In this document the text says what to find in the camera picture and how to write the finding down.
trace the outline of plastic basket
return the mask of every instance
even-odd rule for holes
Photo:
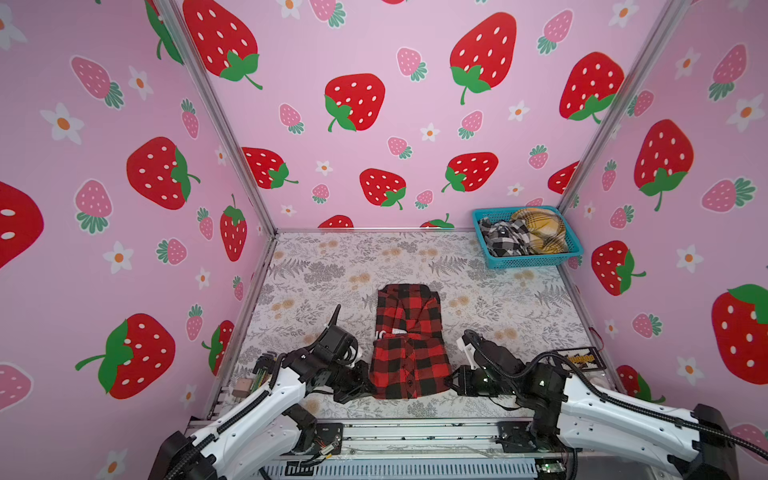
[[[546,210],[552,210],[565,223],[565,243],[570,250],[567,253],[557,253],[555,255],[521,255],[519,257],[494,257],[488,252],[488,245],[485,244],[485,239],[480,233],[480,226],[478,222],[483,218],[488,217],[491,219],[491,223],[496,223],[500,220],[509,220],[509,217],[516,211],[523,208],[530,207],[509,207],[509,208],[483,208],[475,210],[472,213],[472,218],[475,219],[475,233],[478,236],[478,242],[480,247],[485,253],[485,262],[488,264],[488,268],[522,268],[524,266],[557,266],[568,260],[571,257],[577,257],[584,253],[584,249],[581,247],[581,243],[576,238],[576,234],[568,225],[568,222],[555,207],[537,207]]]

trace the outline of clothing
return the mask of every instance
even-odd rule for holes
[[[376,338],[370,379],[377,399],[414,399],[449,388],[445,379],[451,366],[442,340],[437,292],[410,283],[379,290]]]

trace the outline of cable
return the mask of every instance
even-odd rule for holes
[[[464,334],[469,338],[469,342],[472,344],[472,346],[475,347],[475,350],[480,352],[480,355],[485,359],[486,362],[496,371],[499,375],[504,376],[512,381],[513,386],[515,389],[519,390],[517,388],[517,382],[515,382],[516,379],[520,379],[527,374],[530,373],[530,371],[533,370],[533,368],[536,367],[536,364],[539,363],[542,359],[550,357],[553,359],[558,359],[561,362],[565,363],[571,369],[573,370],[573,373],[581,380],[582,383],[584,383],[590,392],[595,394],[600,400],[603,400],[604,402],[613,403],[616,406],[620,406],[624,409],[630,410],[631,412],[640,413],[641,415],[649,416],[655,419],[664,420],[665,422],[672,423],[676,427],[687,427],[692,430],[696,430],[698,432],[704,432],[712,436],[716,436],[720,439],[725,439],[728,442],[732,442],[744,449],[750,450],[751,452],[755,452],[759,456],[763,457],[764,459],[768,460],[768,452],[763,450],[757,445],[754,445],[753,443],[750,443],[746,440],[740,439],[739,437],[736,437],[734,435],[729,435],[725,432],[722,432],[717,429],[713,429],[711,427],[708,427],[706,425],[701,425],[700,423],[694,423],[689,422],[687,420],[679,419],[677,417],[673,417],[672,415],[666,415],[664,413],[659,413],[654,410],[644,409],[643,407],[639,407],[636,405],[633,405],[631,403],[627,403],[623,400],[619,400],[613,396],[608,395],[607,393],[601,392],[598,390],[598,388],[589,381],[589,379],[584,375],[584,373],[579,369],[574,363],[569,360],[568,358],[560,355],[557,352],[542,352],[539,353],[537,356],[529,362],[525,368],[520,373],[517,374],[511,374],[503,370],[502,367],[500,367],[499,364],[496,363],[493,359],[489,358],[485,352],[482,351],[482,348],[480,347],[479,342],[479,335],[474,330],[467,329],[464,331]]]

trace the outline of wall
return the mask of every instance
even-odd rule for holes
[[[475,208],[557,204],[664,4],[178,3],[283,228],[470,227]]]
[[[161,442],[206,413],[215,377],[201,342],[237,320],[233,279],[247,292],[264,248],[186,68],[172,43],[157,49],[148,18],[143,2],[0,4],[3,478],[146,478]],[[237,261],[220,234],[232,194],[246,221]]]
[[[764,448],[767,15],[764,2],[692,5],[568,214],[585,251],[571,272],[630,394],[712,405]],[[628,276],[630,252],[645,276]],[[768,476],[737,450],[742,478]]]

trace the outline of black and white plaid clothing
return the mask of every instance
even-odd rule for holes
[[[531,250],[531,234],[523,220],[491,223],[491,219],[486,217],[478,222],[478,226],[488,245],[488,252],[494,257],[535,254]]]

